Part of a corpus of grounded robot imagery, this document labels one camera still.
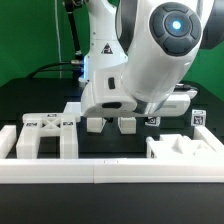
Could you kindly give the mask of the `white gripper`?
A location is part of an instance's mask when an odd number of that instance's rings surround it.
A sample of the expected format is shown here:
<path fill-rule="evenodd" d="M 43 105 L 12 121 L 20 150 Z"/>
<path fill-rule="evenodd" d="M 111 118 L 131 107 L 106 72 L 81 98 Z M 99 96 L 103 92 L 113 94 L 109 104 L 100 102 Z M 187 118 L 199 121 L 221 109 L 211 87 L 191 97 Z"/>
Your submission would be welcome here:
<path fill-rule="evenodd" d="M 81 96 L 81 112 L 87 118 L 180 116 L 189 108 L 190 96 L 174 93 L 152 111 L 150 104 L 143 111 L 137 106 L 137 101 L 124 90 L 116 70 L 96 71 Z"/>

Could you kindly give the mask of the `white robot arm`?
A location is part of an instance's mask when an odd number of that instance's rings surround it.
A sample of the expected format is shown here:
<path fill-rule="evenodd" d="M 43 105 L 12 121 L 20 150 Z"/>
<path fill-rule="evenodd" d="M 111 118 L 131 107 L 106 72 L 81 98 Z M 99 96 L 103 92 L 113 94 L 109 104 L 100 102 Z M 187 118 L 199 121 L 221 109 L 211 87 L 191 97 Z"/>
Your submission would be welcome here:
<path fill-rule="evenodd" d="M 224 42 L 224 0 L 85 0 L 90 51 L 85 117 L 180 116 L 195 93 L 177 84 L 199 50 Z"/>

